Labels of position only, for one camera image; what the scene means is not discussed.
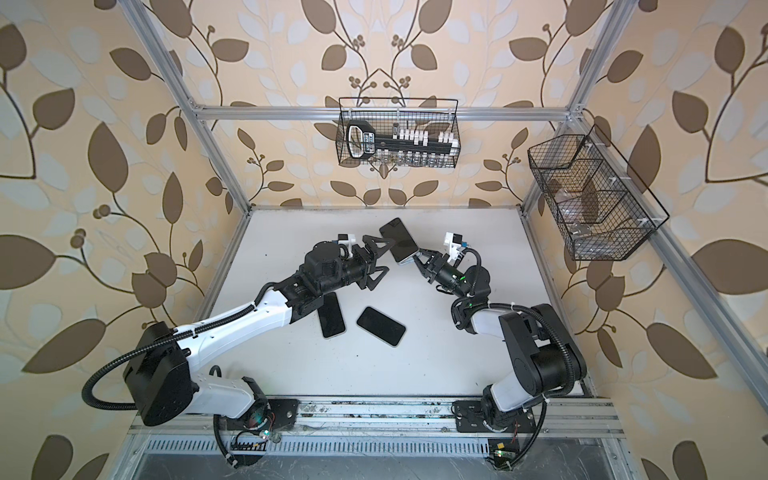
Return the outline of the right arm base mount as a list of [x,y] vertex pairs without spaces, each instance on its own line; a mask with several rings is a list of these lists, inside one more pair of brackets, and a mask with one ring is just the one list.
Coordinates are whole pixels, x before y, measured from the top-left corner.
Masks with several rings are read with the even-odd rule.
[[501,412],[490,400],[457,400],[451,413],[459,433],[495,433],[486,461],[497,471],[512,471],[530,451],[541,425],[531,410]]

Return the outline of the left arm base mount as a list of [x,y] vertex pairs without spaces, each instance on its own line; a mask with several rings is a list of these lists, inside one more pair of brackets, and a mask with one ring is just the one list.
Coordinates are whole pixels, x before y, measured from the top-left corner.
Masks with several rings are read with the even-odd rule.
[[213,435],[219,452],[233,469],[258,463],[270,444],[281,441],[283,430],[297,420],[298,399],[258,401],[242,417],[213,416]]

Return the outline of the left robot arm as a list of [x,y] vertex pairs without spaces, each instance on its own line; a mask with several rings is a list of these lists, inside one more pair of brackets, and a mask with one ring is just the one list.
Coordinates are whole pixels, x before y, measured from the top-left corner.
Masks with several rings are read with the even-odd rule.
[[389,269],[377,261],[395,242],[365,235],[361,244],[323,241],[297,271],[266,283],[256,298],[202,321],[147,328],[137,347],[98,369],[81,398],[92,408],[137,411],[147,426],[181,414],[246,419],[265,408],[266,397],[249,378],[217,377],[203,367],[240,344],[285,327],[318,310],[330,293],[355,284],[374,290]]

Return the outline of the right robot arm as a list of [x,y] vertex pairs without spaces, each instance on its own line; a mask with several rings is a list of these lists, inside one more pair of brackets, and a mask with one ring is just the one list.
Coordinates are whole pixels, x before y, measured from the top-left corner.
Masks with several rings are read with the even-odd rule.
[[453,295],[454,326],[473,335],[499,338],[506,345],[512,371],[484,388],[483,422],[492,430],[509,427],[515,415],[570,394],[587,375],[586,361],[554,307],[492,302],[491,276],[479,253],[466,248],[476,263],[459,269],[462,255],[421,249],[414,256],[420,274],[442,293]]

